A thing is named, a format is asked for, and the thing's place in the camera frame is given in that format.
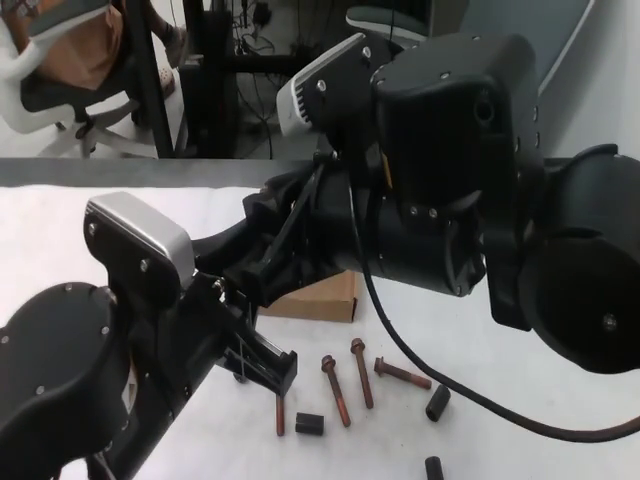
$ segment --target black cable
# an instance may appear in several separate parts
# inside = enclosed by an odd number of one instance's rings
[[[298,7],[297,7],[297,10],[298,10],[298,13],[297,13],[298,14],[298,42],[302,43],[302,25],[300,23],[300,0],[298,0],[297,4],[298,4]]]
[[[267,120],[263,116],[260,116],[260,114],[255,110],[255,108],[253,108],[251,104],[247,101],[247,99],[244,98],[244,95],[242,95],[242,92],[240,91],[240,87],[238,87],[238,95],[240,96],[240,100],[242,100],[242,103],[245,104],[245,106],[251,111],[251,113],[253,113],[253,115],[258,119],[258,121],[262,123],[266,128],[267,140],[269,141],[269,159],[273,160],[273,140],[271,138],[271,129],[269,128],[269,124],[267,123]]]
[[[463,397],[466,397],[472,402],[477,403],[481,407],[486,408],[499,417],[502,417],[503,419],[513,423],[514,425],[518,425],[519,427],[522,427],[544,437],[574,443],[603,443],[627,437],[640,431],[640,417],[636,417],[621,425],[602,430],[580,431],[551,427],[549,425],[545,425],[544,423],[531,420],[530,418],[515,413],[508,408],[505,408],[502,405],[499,405],[494,401],[489,400],[488,398],[476,393],[470,388],[450,379],[449,377],[443,375],[442,373],[434,370],[429,365],[427,365],[418,355],[416,355],[413,350],[411,350],[411,348],[409,348],[409,346],[404,342],[400,335],[398,335],[398,332],[396,332],[396,330],[393,328],[389,317],[387,317],[387,314],[382,307],[382,303],[380,302],[380,298],[378,297],[378,292],[373,283],[369,264],[366,260],[367,257],[364,252],[364,242],[361,235],[362,229],[360,225],[360,213],[358,211],[358,205],[355,201],[353,193],[354,184],[355,182],[352,177],[349,182],[349,205],[351,209],[351,224],[355,236],[355,244],[359,262],[362,268],[362,273],[364,276],[365,284],[367,286],[367,290],[369,292],[369,296],[371,297],[371,301],[373,302],[376,313],[378,314],[378,317],[382,322],[382,326],[385,328],[391,339],[402,351],[402,353],[404,353],[407,358],[409,358],[409,360],[411,360],[416,365],[416,367],[418,367],[421,371],[423,371],[434,380],[440,382],[441,384],[445,385],[454,392],[457,392]]]
[[[329,4],[329,11],[327,12],[327,19],[324,22],[324,36],[327,36],[327,31],[329,30],[329,24],[331,23],[331,17],[333,16],[333,8],[335,7],[335,0],[331,0]]]
[[[393,43],[393,27],[396,25],[396,0],[391,2],[391,28],[389,29],[389,54],[393,58],[391,44]]]
[[[320,6],[320,0],[315,0],[313,4],[313,11],[311,14],[311,27],[309,27],[309,34],[307,35],[307,44],[311,45],[313,30],[316,27],[316,16],[318,14],[318,7]]]

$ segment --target black rubber spacer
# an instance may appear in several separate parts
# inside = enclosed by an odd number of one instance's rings
[[[322,415],[298,412],[296,415],[296,433],[322,436],[324,434],[324,417]]]
[[[424,461],[424,466],[427,469],[428,480],[444,480],[444,474],[442,473],[442,463],[440,463],[440,458],[429,457]]]
[[[440,385],[436,393],[431,397],[429,405],[427,405],[426,413],[429,420],[432,422],[440,420],[440,415],[442,415],[442,412],[444,412],[444,409],[447,407],[450,398],[451,392],[449,389],[444,385]]]

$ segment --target rusty bolt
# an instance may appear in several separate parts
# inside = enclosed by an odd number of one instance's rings
[[[413,373],[409,373],[406,370],[394,367],[388,363],[384,363],[384,357],[376,358],[373,370],[380,376],[382,376],[383,373],[386,373],[387,375],[404,380],[405,382],[413,383],[416,387],[424,388],[425,390],[431,389],[431,380],[419,375],[414,375]]]
[[[279,437],[284,435],[284,398],[276,395],[276,433]]]
[[[373,395],[371,394],[371,385],[369,385],[369,375],[367,375],[367,367],[364,364],[364,342],[361,338],[351,340],[351,353],[356,356],[358,362],[358,372],[360,372],[360,382],[362,383],[362,393],[364,394],[364,404],[367,408],[373,408]]]
[[[331,355],[326,355],[322,358],[322,371],[329,377],[329,383],[331,384],[331,390],[333,390],[333,396],[336,398],[336,405],[340,412],[342,424],[345,427],[348,427],[351,425],[351,419],[349,418],[347,405],[344,403],[344,398],[342,397],[342,390],[340,390],[340,384],[338,383],[338,377],[336,376],[336,371],[334,369],[335,366],[336,361]]]

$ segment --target brown pants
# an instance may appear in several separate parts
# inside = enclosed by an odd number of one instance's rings
[[[29,43],[27,28],[33,18],[64,1],[40,0],[39,5],[27,8],[23,0],[15,2],[8,11],[3,8],[2,18],[19,52]],[[104,14],[78,25],[58,39],[38,68],[38,73],[68,85],[97,89],[118,59],[123,28],[122,13],[111,6]]]

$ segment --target white table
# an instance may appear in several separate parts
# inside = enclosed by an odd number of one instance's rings
[[[105,189],[0,189],[0,324],[30,296],[52,284],[102,285],[104,268],[82,237],[86,200]],[[132,189],[198,237],[241,216],[248,189]],[[587,374],[534,335],[495,324],[485,285],[466,299],[378,281],[401,335],[428,362],[509,407],[564,427],[599,428],[640,413],[637,373]],[[427,420],[430,393],[372,371],[375,356],[410,368],[362,295],[353,324],[262,317],[258,329],[299,355],[287,396],[287,434],[275,434],[274,395],[240,385],[214,369],[141,469],[141,480],[424,479],[424,459],[442,458],[446,478],[636,478],[640,435],[607,445],[580,446],[520,430],[453,395],[438,424]],[[360,336],[375,408],[367,410],[350,341]],[[351,414],[342,427],[320,359],[331,353]],[[324,437],[294,432],[295,412],[325,415]],[[63,478],[84,477],[82,463]]]

